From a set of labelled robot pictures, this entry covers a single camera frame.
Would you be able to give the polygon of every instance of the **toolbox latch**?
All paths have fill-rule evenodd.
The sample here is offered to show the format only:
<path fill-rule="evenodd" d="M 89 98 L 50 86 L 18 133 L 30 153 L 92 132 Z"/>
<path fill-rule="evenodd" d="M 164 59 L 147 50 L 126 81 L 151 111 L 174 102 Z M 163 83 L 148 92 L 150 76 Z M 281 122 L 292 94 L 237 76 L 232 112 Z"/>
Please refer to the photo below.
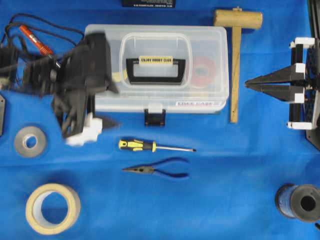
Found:
<path fill-rule="evenodd" d="M 144 110 L 144 125 L 145 126 L 160 126 L 163 127 L 166 123 L 166 110 L 162 109 L 153 111 L 151 109 Z"/>

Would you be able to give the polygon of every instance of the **blue cloth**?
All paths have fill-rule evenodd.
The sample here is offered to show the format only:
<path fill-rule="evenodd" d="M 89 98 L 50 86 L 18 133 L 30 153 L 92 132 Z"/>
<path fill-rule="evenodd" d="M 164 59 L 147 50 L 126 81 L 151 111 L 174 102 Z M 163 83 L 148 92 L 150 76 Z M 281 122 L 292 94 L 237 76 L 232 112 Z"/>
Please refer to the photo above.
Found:
<path fill-rule="evenodd" d="M 0 239 L 320 237 L 312 224 L 284 218 L 274 203 L 276 191 L 283 184 L 319 185 L 319 152 L 305 139 L 303 131 L 286 128 L 287 104 L 244 87 L 246 80 L 290 64 L 289 43 L 295 37 L 310 36 L 306 1 L 176 1 L 175 9 L 122 8 L 120 0 L 0 1 L 0 29 L 17 12 L 35 14 L 80 30 L 88 24 L 211 26 L 214 9 L 236 6 L 262 11 L 264 18 L 261 29 L 244 30 L 242 34 L 238 124 L 229 123 L 229 101 L 218 115 L 168 114 L 164 128 L 144 127 L 144 116 L 140 113 L 104 113 L 121 126 L 105 131 L 97 142 L 70 147 L 64 144 L 51 110 L 52 97 L 40 99 L 2 91 L 7 105 L 4 133 L 0 137 Z M 41 23 L 28 22 L 52 30 Z M 75 41 L 79 39 L 74 33 L 57 32 Z M 72 47 L 54 37 L 40 33 L 37 36 L 56 53 Z M 231 53 L 229 29 L 228 38 Z M 27 159 L 16 153 L 14 138 L 21 128 L 29 125 L 39 126 L 46 133 L 48 146 L 40 157 Z M 120 151 L 117 142 L 124 136 L 192 147 L 197 152 Z M 188 172 L 188 180 L 175 182 L 121 171 L 170 157 L 186 158 L 190 165 L 168 166 L 163 170 Z M 46 183 L 71 186 L 78 192 L 82 205 L 75 225 L 53 236 L 33 231 L 25 217 L 29 195 Z M 61 207 L 58 198 L 51 202 Z"/>

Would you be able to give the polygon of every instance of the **black handle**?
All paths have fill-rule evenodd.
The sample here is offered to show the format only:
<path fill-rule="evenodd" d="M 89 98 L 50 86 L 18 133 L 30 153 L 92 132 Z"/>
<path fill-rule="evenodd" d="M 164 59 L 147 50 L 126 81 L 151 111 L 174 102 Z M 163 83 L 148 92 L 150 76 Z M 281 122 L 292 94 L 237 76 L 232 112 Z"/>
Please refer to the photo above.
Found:
<path fill-rule="evenodd" d="M 178 75 L 177 77 L 166 77 L 166 76 L 134 76 L 134 64 L 139 64 L 138 58 L 127 58 L 126 72 L 128 74 L 128 79 L 131 84 L 146 84 L 146 85 L 180 85 L 182 79 L 184 78 L 186 60 L 184 59 L 173 59 L 173 64 L 178 65 Z"/>

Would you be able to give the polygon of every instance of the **clear plastic case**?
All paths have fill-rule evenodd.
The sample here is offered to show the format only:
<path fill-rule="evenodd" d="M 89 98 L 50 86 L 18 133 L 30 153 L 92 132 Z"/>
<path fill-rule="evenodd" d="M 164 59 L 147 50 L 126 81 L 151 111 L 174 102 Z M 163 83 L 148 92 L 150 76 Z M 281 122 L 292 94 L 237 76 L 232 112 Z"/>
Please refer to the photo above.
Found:
<path fill-rule="evenodd" d="M 95 32 L 104 32 L 110 44 L 119 91 L 97 94 L 97 111 L 202 114 L 225 106 L 229 68 L 223 27 L 92 24 L 85 30 Z"/>

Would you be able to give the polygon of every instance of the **wire spool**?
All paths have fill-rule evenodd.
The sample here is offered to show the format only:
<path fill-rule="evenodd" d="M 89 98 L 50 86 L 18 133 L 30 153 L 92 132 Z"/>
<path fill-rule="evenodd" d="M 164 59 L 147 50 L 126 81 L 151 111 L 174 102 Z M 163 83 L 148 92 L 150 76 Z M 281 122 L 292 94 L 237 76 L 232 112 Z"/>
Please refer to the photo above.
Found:
<path fill-rule="evenodd" d="M 216 65 L 207 56 L 196 56 L 193 59 L 191 86 L 203 89 L 211 84 L 216 76 Z"/>
<path fill-rule="evenodd" d="M 311 184 L 285 184 L 275 195 L 275 205 L 287 218 L 314 223 L 320 220 L 320 190 Z"/>
<path fill-rule="evenodd" d="M 67 203 L 67 214 L 62 222 L 53 224 L 45 219 L 42 213 L 42 203 L 52 193 L 64 197 Z M 49 183 L 38 187 L 28 198 L 25 207 L 25 217 L 29 225 L 42 235 L 55 235 L 69 229 L 77 221 L 81 210 L 78 194 L 69 186 Z"/>

